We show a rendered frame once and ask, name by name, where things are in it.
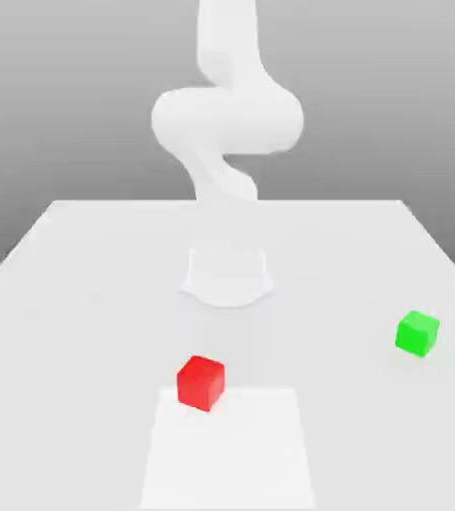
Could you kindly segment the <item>small red cube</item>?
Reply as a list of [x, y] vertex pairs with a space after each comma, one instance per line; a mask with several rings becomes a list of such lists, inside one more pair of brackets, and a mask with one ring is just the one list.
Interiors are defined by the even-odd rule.
[[178, 401], [209, 412], [225, 391], [225, 382], [222, 363], [193, 355], [177, 373]]

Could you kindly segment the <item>small green cube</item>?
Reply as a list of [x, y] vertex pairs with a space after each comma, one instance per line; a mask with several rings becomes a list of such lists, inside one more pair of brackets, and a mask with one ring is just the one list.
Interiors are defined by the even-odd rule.
[[411, 310], [398, 323], [395, 345], [416, 356], [424, 357], [436, 342], [439, 326], [438, 318]]

